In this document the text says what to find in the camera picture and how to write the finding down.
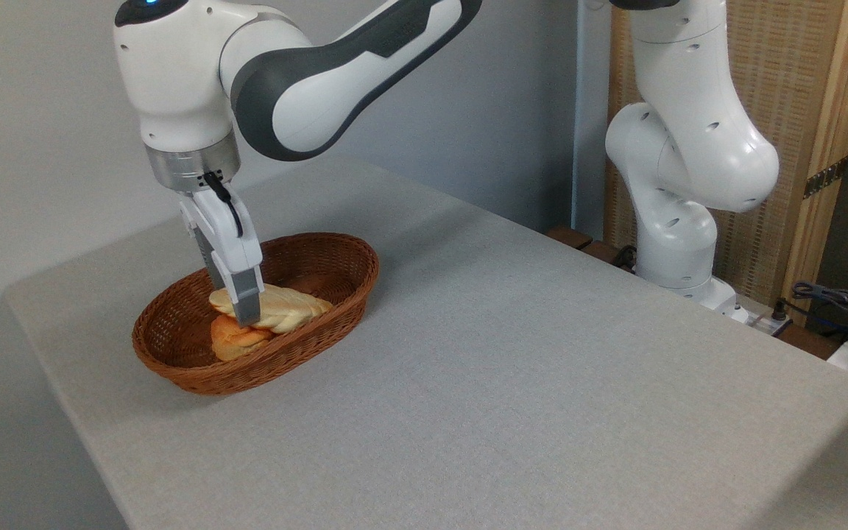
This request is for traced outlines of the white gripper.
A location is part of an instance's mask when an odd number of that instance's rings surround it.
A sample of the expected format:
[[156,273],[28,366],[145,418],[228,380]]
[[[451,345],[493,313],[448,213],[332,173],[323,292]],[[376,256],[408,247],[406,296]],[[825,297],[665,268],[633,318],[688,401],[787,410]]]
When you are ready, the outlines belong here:
[[216,191],[196,191],[180,199],[186,229],[197,241],[216,291],[232,289],[233,312],[242,328],[261,319],[263,260],[248,208],[227,188],[227,200]]

